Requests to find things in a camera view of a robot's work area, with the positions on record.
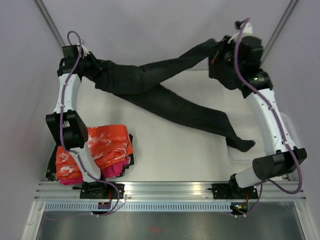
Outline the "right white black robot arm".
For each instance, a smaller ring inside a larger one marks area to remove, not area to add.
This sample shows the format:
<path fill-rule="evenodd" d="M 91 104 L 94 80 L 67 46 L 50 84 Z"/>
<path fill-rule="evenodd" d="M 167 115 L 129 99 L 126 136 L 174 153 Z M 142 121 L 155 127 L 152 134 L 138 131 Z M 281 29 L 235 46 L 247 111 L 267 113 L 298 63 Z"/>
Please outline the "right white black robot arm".
<path fill-rule="evenodd" d="M 262 40 L 224 36 L 208 60 L 209 77 L 228 90 L 239 90 L 256 117 L 265 155 L 253 159 L 246 170 L 230 177 L 228 193 L 240 198 L 246 188 L 270 182 L 282 192 L 295 195 L 302 189 L 301 163 L 305 148 L 297 147 L 288 133 L 275 99 L 272 81 L 262 68 Z"/>

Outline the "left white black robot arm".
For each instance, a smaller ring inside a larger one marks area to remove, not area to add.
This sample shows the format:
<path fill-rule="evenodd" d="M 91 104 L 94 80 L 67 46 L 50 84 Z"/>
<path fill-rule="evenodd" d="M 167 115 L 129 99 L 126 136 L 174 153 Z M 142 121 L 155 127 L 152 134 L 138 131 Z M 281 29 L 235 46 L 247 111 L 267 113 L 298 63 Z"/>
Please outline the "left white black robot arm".
<path fill-rule="evenodd" d="M 91 193 L 97 198 L 105 198 L 109 186 L 100 181 L 102 173 L 88 146 L 88 128 L 77 113 L 77 100 L 82 77 L 78 74 L 78 64 L 83 57 L 81 45 L 62 47 L 63 58 L 57 75 L 59 92 L 53 113 L 46 115 L 45 122 L 57 145 L 70 154 L 78 166 L 84 182 L 95 182 Z"/>

